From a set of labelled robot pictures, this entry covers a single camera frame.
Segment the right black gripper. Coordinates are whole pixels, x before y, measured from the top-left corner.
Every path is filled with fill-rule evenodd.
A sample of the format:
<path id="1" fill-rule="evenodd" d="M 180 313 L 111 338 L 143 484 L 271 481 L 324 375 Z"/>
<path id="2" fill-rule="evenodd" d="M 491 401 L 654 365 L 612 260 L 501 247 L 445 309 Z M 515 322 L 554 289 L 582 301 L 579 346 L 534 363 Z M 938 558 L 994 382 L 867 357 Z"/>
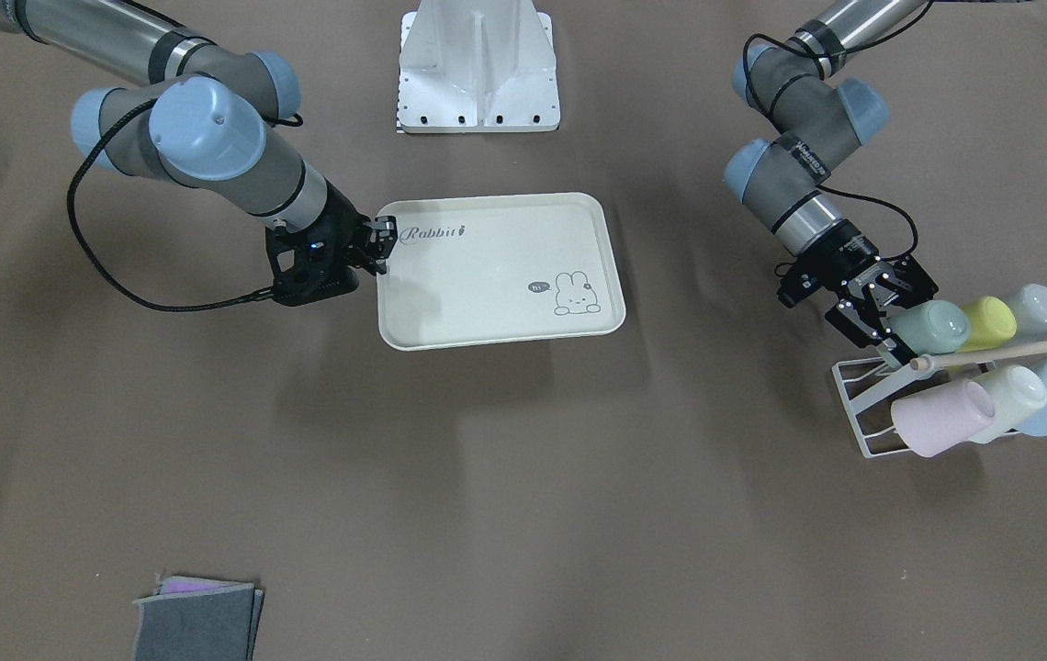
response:
<path id="1" fill-rule="evenodd" d="M 271 298 L 297 307 L 351 293 L 358 288 L 355 269 L 371 276 L 388 272 L 397 235 L 393 215 L 369 218 L 328 183 L 321 213 L 304 230 L 266 232 Z"/>

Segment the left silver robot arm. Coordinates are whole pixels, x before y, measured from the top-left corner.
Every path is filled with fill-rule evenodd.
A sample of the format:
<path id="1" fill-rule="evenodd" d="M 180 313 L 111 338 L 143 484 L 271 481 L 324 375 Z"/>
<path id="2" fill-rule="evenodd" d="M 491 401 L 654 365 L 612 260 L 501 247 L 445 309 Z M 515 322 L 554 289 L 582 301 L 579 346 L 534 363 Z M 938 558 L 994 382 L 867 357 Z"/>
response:
<path id="1" fill-rule="evenodd" d="M 777 276 L 777 298 L 796 307 L 830 290 L 830 325 L 894 363 L 909 363 L 918 352 L 894 330 L 888 310 L 925 304 L 938 285 L 913 252 L 885 258 L 836 208 L 826 180 L 879 133 L 890 112 L 863 80 L 829 81 L 850 56 L 897 37 L 929 8 L 927 1 L 838 1 L 785 42 L 753 35 L 732 76 L 737 95 L 777 131 L 774 140 L 738 151 L 723 174 L 738 201 L 792 255 Z"/>

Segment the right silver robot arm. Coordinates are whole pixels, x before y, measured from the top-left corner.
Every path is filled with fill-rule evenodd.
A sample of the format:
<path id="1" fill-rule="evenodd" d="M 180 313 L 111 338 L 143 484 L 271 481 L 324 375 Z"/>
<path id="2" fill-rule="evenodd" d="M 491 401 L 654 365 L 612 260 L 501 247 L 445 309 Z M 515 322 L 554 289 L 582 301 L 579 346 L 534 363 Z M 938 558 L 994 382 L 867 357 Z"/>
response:
<path id="1" fill-rule="evenodd" d="M 129 80 L 75 101 L 72 139 L 84 156 L 67 188 L 94 166 L 203 189 L 265 226 L 270 287 L 241 298 L 297 307 L 384 276 L 397 242 L 389 215 L 369 218 L 277 134 L 299 125 L 300 84 L 275 51 L 237 54 L 133 1 L 0 1 L 0 32 L 25 35 Z"/>

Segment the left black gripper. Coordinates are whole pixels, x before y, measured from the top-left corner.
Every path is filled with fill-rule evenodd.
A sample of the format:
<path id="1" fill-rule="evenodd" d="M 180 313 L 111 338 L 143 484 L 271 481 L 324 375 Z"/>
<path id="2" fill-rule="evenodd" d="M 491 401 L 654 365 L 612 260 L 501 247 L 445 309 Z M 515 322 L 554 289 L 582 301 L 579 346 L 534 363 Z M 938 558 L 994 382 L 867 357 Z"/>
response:
<path id="1" fill-rule="evenodd" d="M 873 348 L 894 369 L 917 359 L 917 353 L 889 325 L 889 307 L 911 307 L 934 300 L 939 285 L 913 255 L 882 258 L 875 244 L 854 223 L 836 222 L 795 262 L 825 266 L 828 287 L 839 299 L 823 318 L 859 348 Z"/>

